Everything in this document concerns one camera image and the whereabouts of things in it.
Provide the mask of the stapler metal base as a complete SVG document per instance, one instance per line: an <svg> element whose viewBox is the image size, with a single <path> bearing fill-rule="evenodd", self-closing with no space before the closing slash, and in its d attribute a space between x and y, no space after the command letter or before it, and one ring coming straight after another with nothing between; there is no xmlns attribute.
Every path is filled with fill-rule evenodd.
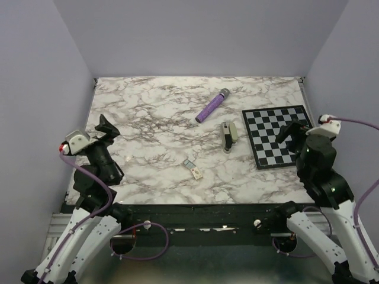
<svg viewBox="0 0 379 284"><path fill-rule="evenodd" d="M222 148L225 153L230 153L233 145L232 135L228 123L221 123Z"/></svg>

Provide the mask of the staple tray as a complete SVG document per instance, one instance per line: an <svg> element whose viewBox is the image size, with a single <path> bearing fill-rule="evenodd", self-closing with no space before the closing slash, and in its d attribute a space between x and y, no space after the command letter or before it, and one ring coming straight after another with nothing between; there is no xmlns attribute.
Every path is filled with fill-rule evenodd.
<svg viewBox="0 0 379 284"><path fill-rule="evenodd" d="M193 167L195 167L194 164L188 159L185 159L183 161L183 165L189 169L192 169Z"/></svg>

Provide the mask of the white staple box sleeve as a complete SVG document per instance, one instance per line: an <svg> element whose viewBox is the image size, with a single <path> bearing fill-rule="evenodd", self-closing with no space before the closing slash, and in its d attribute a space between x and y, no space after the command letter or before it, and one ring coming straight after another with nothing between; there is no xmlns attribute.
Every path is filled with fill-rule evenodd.
<svg viewBox="0 0 379 284"><path fill-rule="evenodd" d="M203 178L203 175L201 174L198 167L193 167L191 169L191 173L192 173L193 177L195 178L195 180L199 180L199 179Z"/></svg>

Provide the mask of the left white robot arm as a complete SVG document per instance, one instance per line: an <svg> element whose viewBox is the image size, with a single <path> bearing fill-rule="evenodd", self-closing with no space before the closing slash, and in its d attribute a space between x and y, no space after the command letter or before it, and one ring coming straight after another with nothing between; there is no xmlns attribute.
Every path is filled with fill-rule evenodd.
<svg viewBox="0 0 379 284"><path fill-rule="evenodd" d="M95 130L102 136L91 137L75 130L59 147L60 159L75 170L73 188L79 192L79 199L54 248L35 269L23 273L22 283L64 283L75 257L104 217L112 217L111 227L119 234L131 228L131 219L114 202L117 193L112 189L124 177L108 151L120 132L104 115L99 116Z"/></svg>

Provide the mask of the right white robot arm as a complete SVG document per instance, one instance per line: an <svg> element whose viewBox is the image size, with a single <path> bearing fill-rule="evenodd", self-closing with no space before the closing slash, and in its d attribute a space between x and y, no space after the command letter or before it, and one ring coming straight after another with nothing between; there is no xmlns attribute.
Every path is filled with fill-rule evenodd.
<svg viewBox="0 0 379 284"><path fill-rule="evenodd" d="M275 141L291 138L287 148L295 154L297 176L339 242L317 228L294 202L277 208L272 224L280 232L290 230L300 237L327 267L333 283L378 283L378 252L360 220L360 203L333 169L337 151L332 141L340 132L341 119L330 115L320 119L314 128L292 120L280 128Z"/></svg>

